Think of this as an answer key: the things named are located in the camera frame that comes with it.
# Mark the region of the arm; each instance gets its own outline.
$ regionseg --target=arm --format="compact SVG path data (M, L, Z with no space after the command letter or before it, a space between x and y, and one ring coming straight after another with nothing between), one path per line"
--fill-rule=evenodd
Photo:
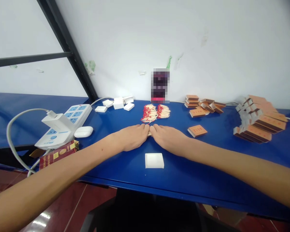
M224 171L290 208L290 168L209 145L172 127L155 124L150 132L169 152Z
M0 231L21 230L78 178L106 159L142 145L148 131L144 124L124 128L0 193Z

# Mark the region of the hand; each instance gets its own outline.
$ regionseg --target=hand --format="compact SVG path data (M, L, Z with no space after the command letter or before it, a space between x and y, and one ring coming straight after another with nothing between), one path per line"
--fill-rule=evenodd
M140 147L146 141L148 131L149 125L142 124L126 127L115 132L114 135L119 143L123 145L123 151L130 151Z
M190 138L182 132L173 127L158 126L157 124L151 126L149 130L154 140L162 148L174 155L184 156L184 151Z

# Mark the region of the forearm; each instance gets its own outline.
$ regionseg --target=forearm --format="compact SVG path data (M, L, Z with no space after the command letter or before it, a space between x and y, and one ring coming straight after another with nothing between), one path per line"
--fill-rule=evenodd
M290 168L189 139L184 157L224 171L290 208Z
M122 151L111 134L42 169L0 194L0 231L19 231L73 182Z

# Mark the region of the power strip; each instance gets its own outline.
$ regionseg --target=power strip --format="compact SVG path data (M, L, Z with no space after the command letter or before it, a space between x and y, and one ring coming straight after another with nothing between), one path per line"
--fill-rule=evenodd
M57 132L50 128L39 141L37 141L35 146L43 150L57 149L72 141L74 139L74 132L77 128L83 126L91 111L92 107L89 104L71 106L64 115L73 122L73 129L71 131Z

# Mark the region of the black chair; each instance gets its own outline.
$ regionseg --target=black chair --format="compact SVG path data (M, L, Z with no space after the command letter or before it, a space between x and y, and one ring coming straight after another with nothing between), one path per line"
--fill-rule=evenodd
M158 205L162 210L153 207L152 203ZM95 228L97 232L239 231L201 211L198 204L194 202L125 189L118 189L115 198L106 201L88 213L81 232L93 232Z

